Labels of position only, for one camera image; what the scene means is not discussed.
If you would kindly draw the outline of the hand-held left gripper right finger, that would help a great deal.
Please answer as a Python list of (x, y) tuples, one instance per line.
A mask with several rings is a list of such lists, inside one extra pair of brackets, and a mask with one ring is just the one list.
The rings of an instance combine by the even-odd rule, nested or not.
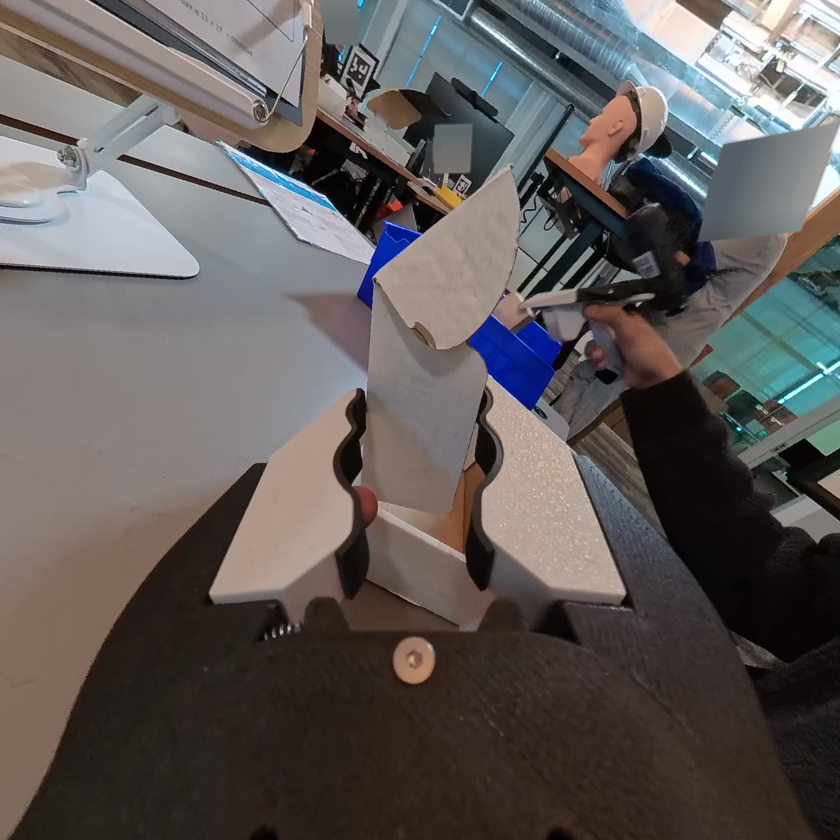
[(478, 590), (540, 625), (556, 603), (619, 606), (626, 588), (572, 449), (505, 388), (487, 387), (477, 416), (484, 479), (465, 541)]

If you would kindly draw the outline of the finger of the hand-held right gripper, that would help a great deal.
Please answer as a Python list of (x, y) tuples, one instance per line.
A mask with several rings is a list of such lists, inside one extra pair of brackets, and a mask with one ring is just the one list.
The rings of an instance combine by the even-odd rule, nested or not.
[(561, 343), (576, 341), (586, 323), (583, 310), (590, 305), (641, 303), (655, 298), (650, 289), (568, 289), (544, 292), (518, 305), (518, 310), (535, 319), (541, 314), (549, 336)]

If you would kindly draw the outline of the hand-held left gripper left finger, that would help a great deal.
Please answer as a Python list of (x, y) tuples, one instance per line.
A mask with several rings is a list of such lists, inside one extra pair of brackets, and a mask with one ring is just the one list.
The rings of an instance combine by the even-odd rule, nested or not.
[(269, 457), (209, 589), (213, 604), (276, 602), (301, 623), (315, 599), (357, 596), (370, 565), (354, 489), (365, 428), (358, 388)]

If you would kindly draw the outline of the white cardboard box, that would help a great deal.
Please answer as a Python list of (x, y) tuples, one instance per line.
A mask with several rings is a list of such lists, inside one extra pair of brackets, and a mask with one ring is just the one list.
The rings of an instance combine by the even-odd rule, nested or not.
[(464, 549), (393, 509), (443, 518), (455, 505), (488, 378), (469, 340), (507, 287), (519, 235), (506, 166), (373, 276), (360, 476), (379, 501), (369, 581), (457, 627), (492, 597), (469, 582)]

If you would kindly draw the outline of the person's right forearm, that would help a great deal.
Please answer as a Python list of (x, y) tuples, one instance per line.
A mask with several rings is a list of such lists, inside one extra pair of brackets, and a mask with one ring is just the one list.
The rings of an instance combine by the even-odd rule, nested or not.
[(786, 664), (838, 660), (839, 542), (783, 526), (687, 373), (623, 394), (665, 536), (727, 630)]

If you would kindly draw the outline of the person's right hand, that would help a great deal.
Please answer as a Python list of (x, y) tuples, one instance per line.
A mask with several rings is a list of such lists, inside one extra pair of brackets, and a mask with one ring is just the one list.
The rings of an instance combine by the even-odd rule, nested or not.
[(608, 329), (623, 357), (623, 378), (632, 389), (643, 390), (667, 382), (684, 372), (684, 367), (654, 330), (635, 310), (594, 304), (583, 309), (590, 323)]

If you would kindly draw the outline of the blue plastic bin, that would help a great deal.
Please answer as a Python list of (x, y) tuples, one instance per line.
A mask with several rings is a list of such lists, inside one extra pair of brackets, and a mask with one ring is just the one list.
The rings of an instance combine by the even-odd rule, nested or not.
[[(420, 233), (385, 220), (377, 236), (371, 263), (358, 290), (358, 298), (372, 308), (377, 270), (389, 263), (420, 238)], [(471, 337), (469, 345), (486, 364), (489, 377), (502, 385), (528, 410), (536, 407), (548, 388), (554, 362), (562, 345), (553, 340), (538, 322), (512, 332), (497, 318), (490, 317)]]

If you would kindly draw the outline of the wooden standing table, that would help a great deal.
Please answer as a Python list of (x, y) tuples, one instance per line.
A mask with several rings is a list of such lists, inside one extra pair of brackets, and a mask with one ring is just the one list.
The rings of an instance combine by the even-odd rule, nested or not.
[[(582, 173), (559, 152), (544, 155), (546, 175), (532, 175), (532, 183), (521, 199), (521, 209), (531, 203), (549, 214), (549, 224), (561, 222), (560, 237), (527, 275), (519, 290), (527, 298), (557, 288), (585, 286), (604, 264), (610, 239), (625, 235), (629, 212), (603, 186)], [(563, 222), (568, 211), (559, 205), (562, 191), (568, 193), (572, 209), (582, 214), (578, 224)]]

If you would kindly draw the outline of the mannequin head white helmet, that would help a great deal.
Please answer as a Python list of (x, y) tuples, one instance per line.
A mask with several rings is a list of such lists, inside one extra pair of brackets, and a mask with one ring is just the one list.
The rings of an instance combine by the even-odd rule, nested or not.
[(570, 158), (578, 171), (600, 182), (607, 166), (647, 152), (665, 131), (669, 115), (664, 93), (625, 80), (616, 95), (589, 121)]

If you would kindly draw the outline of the black monitor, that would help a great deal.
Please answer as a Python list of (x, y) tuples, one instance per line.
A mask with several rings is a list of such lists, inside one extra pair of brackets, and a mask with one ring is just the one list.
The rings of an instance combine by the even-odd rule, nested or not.
[(409, 125), (404, 141), (412, 148), (408, 169), (452, 187), (459, 175), (472, 181), (469, 195), (482, 187), (513, 134), (496, 120), (497, 110), (460, 80), (434, 73), (425, 93), (404, 90), (423, 112)]

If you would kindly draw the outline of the laminated paper sheet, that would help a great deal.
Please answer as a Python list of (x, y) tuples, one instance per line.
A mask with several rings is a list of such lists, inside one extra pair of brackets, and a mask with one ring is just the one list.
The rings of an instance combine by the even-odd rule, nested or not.
[(284, 225), (302, 243), (368, 266), (374, 246), (330, 200), (222, 141), (217, 147), (237, 165)]

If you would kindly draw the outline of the person's black sweater torso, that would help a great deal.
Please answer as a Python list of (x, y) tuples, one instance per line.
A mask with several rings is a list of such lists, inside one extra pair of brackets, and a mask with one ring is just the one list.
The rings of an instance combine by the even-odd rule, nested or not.
[(771, 668), (747, 668), (791, 787), (814, 834), (839, 838), (839, 640)]

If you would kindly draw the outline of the white document stand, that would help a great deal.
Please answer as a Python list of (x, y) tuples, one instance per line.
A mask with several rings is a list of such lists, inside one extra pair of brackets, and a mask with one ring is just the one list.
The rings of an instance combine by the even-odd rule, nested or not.
[(88, 138), (51, 157), (2, 140), (2, 267), (191, 279), (195, 258), (106, 167), (163, 127), (164, 103), (141, 94)]

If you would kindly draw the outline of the printed instruction sheet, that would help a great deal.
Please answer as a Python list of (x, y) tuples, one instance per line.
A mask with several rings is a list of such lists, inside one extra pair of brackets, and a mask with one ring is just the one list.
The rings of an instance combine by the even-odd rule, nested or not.
[(299, 2), (104, 1), (98, 5), (167, 46), (263, 93), (300, 82)]

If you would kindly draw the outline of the silver ventilation duct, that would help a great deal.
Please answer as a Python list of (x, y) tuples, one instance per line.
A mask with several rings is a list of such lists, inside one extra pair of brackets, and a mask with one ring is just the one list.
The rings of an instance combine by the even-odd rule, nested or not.
[(635, 25), (626, 2), (470, 2), (464, 21), (477, 28), (480, 19), (610, 88), (627, 78), (649, 83), (653, 70), (669, 67), (668, 53)]

